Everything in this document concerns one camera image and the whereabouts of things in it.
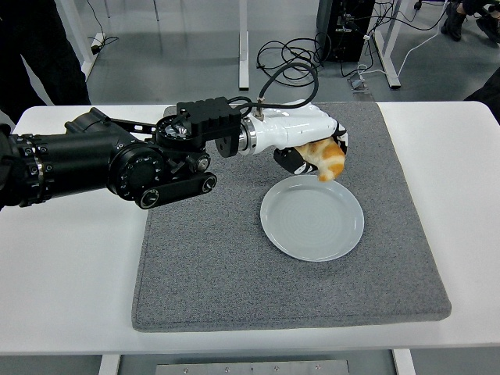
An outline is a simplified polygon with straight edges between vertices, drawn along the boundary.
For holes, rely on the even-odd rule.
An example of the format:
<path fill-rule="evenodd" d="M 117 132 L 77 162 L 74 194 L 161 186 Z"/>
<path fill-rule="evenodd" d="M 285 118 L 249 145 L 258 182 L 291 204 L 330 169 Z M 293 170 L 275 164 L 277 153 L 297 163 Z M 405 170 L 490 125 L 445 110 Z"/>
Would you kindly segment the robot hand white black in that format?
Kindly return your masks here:
<path fill-rule="evenodd" d="M 265 109 L 262 118 L 250 114 L 244 122 L 246 141 L 241 154 L 275 148 L 274 160 L 295 175 L 318 172 L 318 180 L 337 179 L 345 167 L 347 130 L 318 106 Z"/>

